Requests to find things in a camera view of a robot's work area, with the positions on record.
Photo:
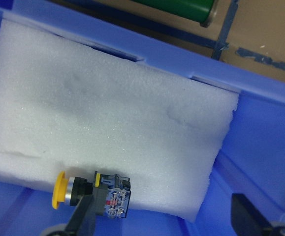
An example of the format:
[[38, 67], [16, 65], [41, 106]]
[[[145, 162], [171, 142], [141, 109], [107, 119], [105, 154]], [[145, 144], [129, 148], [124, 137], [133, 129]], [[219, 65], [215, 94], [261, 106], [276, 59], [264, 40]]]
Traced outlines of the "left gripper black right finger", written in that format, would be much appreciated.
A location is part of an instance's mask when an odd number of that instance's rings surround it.
[[274, 227], [251, 203], [240, 193], [231, 196], [231, 225], [237, 236], [274, 236]]

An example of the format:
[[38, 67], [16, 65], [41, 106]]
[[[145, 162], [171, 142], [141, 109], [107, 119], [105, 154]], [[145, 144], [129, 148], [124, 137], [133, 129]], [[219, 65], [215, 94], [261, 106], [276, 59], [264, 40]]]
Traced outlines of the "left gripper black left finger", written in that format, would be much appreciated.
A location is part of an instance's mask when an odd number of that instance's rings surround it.
[[95, 199], [93, 195], [84, 196], [80, 200], [64, 231], [67, 236], [94, 235]]

